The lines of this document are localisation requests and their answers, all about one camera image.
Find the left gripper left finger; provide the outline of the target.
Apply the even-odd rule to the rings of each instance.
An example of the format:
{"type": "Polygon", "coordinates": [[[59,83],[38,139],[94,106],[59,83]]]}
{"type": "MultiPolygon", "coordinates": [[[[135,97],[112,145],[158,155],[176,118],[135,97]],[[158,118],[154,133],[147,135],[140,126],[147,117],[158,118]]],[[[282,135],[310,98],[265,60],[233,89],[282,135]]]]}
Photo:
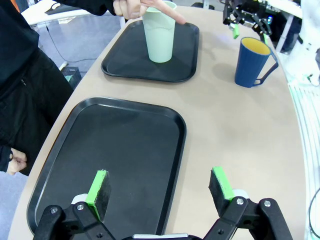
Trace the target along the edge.
{"type": "Polygon", "coordinates": [[[89,240],[113,240],[115,237],[103,220],[111,195],[109,172],[97,171],[84,201],[72,203],[62,209],[58,205],[47,206],[34,232],[35,240],[72,240],[85,234],[89,240]]]}

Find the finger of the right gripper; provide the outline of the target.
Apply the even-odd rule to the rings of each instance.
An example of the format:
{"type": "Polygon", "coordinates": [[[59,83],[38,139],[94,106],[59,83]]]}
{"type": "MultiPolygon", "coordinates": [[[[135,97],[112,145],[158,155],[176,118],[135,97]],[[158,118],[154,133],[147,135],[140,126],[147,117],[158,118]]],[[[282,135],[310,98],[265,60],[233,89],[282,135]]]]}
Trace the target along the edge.
{"type": "Polygon", "coordinates": [[[235,13],[223,14],[223,24],[227,25],[228,28],[232,31],[233,39],[237,39],[240,35],[239,33],[239,22],[240,16],[235,13]]]}
{"type": "Polygon", "coordinates": [[[252,30],[258,34],[260,40],[267,44],[268,37],[272,34],[272,30],[270,28],[270,24],[268,20],[265,18],[259,19],[258,17],[253,17],[253,26],[252,30]]]}

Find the person's left hand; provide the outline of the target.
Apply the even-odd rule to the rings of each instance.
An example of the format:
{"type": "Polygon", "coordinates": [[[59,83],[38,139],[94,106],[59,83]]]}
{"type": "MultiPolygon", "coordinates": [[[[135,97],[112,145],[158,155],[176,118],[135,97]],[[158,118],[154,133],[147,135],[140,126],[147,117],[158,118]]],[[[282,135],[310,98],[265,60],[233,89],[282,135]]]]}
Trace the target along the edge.
{"type": "Polygon", "coordinates": [[[155,8],[177,23],[184,25],[186,19],[177,11],[170,8],[163,0],[114,0],[113,9],[117,16],[127,20],[142,17],[148,8],[155,8]]]}

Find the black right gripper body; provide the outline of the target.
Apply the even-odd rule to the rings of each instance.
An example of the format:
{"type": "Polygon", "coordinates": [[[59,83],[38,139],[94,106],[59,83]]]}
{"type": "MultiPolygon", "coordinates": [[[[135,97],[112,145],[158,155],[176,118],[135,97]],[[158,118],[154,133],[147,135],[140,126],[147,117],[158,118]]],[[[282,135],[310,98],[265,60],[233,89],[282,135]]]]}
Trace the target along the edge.
{"type": "Polygon", "coordinates": [[[231,15],[237,18],[245,18],[245,14],[257,16],[259,19],[268,17],[267,2],[264,0],[225,0],[223,19],[231,20],[231,15]]]}

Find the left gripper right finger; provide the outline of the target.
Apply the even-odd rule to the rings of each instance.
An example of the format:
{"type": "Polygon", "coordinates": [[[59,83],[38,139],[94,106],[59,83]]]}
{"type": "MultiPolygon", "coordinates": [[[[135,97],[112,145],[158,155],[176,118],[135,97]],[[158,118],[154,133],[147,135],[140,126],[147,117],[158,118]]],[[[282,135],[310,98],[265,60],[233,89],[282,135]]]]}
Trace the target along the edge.
{"type": "Polygon", "coordinates": [[[236,196],[220,166],[210,171],[208,186],[219,218],[205,240],[231,240],[238,229],[247,229],[254,240],[291,240],[292,234],[276,200],[258,203],[236,196]]]}

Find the person's right hand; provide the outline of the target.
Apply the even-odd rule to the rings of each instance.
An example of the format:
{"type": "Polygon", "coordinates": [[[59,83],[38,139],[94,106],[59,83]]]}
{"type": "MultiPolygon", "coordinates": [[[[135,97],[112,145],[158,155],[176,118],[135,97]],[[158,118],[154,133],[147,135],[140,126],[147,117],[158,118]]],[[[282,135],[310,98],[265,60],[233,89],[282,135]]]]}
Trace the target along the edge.
{"type": "Polygon", "coordinates": [[[10,161],[8,163],[6,173],[9,175],[15,175],[27,166],[27,156],[24,152],[11,148],[9,155],[10,161]]]}

